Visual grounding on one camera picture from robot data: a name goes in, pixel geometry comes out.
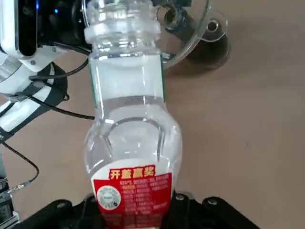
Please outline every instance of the black cable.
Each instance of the black cable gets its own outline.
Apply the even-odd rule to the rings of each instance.
[[[57,46],[57,47],[64,48],[64,49],[71,49],[73,51],[82,53],[86,56],[88,56],[90,54],[89,50],[86,50],[86,49],[81,48],[81,47],[75,47],[73,45],[69,45],[69,44],[65,44],[65,43],[61,43],[61,42],[50,42],[50,44],[48,44],[48,45],[53,45],[53,46]],[[60,78],[68,77],[68,76],[71,76],[71,75],[74,75],[74,74],[80,72],[82,69],[84,69],[88,65],[88,63],[89,63],[89,61],[87,59],[78,68],[76,68],[76,69],[74,69],[74,70],[72,70],[68,73],[62,74],[62,75],[49,75],[49,76],[32,75],[32,76],[29,77],[29,80],[32,80],[32,81],[34,81],[34,80],[48,80],[48,79],[60,79]]]
[[[57,87],[55,87],[53,84],[50,84],[48,82],[44,82],[44,85],[57,90],[58,92],[62,93],[65,95],[65,98],[63,99],[64,102],[69,101],[70,100],[70,96],[68,95],[68,93],[64,92],[63,90],[58,89]]]
[[[81,48],[81,47],[76,47],[76,46],[73,46],[73,45],[65,44],[65,43],[62,43],[62,42],[51,42],[51,45],[57,46],[57,47],[60,47],[60,48],[64,48],[64,49],[71,49],[73,51],[82,53],[82,54],[87,55],[87,56],[90,54],[89,50],[86,50],[86,49]]]
[[[35,165],[31,160],[29,160],[26,156],[24,156],[23,154],[19,153],[17,150],[15,150],[14,148],[10,147],[8,144],[6,144],[5,142],[2,143],[6,148],[8,148],[11,152],[13,152],[14,154],[16,154],[17,156],[21,157],[23,160],[25,160],[26,162],[28,162],[31,166],[33,166],[36,169],[36,175],[30,179],[27,182],[24,182],[22,184],[17,185],[16,187],[10,189],[8,191],[8,193],[14,192],[14,191],[19,191],[20,189],[28,186],[30,183],[32,183],[39,175],[39,168],[37,167],[37,165]]]
[[[13,106],[14,103],[10,103],[7,107],[5,107],[4,110],[0,112],[0,117],[2,117],[5,113],[7,113]]]
[[[82,69],[84,69],[87,65],[88,65],[89,61],[88,59],[82,63],[81,66],[79,66],[78,68],[68,72],[68,73],[65,73],[65,74],[62,74],[62,75],[50,75],[50,76],[38,76],[38,75],[31,75],[29,77],[29,80],[49,80],[49,79],[60,79],[60,78],[65,78],[65,77],[68,77],[70,75],[74,75],[78,72],[80,72]]]
[[[66,111],[66,110],[62,110],[60,108],[57,108],[55,106],[52,106],[52,105],[49,105],[49,104],[46,104],[45,102],[39,100],[39,99],[36,99],[35,97],[31,96],[31,95],[27,95],[27,94],[23,94],[23,93],[16,93],[17,95],[23,95],[25,96],[26,98],[28,99],[31,99],[32,101],[38,103],[39,105],[41,106],[44,106],[44,107],[47,107],[53,111],[56,111],[56,112],[59,112],[59,113],[62,113],[64,115],[69,115],[69,116],[72,116],[72,117],[76,117],[76,118],[83,118],[83,119],[88,119],[88,120],[94,120],[94,116],[88,116],[88,115],[83,115],[83,114],[78,114],[78,113],[74,113],[74,112],[70,112],[70,111]]]

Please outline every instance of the table surface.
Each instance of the table surface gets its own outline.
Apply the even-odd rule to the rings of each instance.
[[[178,190],[221,196],[261,228],[303,226],[305,205],[305,2],[217,1],[229,19],[233,51],[213,72],[183,62],[166,74],[167,106],[183,131]],[[84,60],[70,53],[70,70]],[[94,114],[88,69],[69,78],[71,100],[60,108]],[[13,195],[22,218],[55,199],[75,204],[91,192],[83,140],[92,122],[48,112],[8,143],[41,170]],[[34,174],[2,148],[10,185]]]

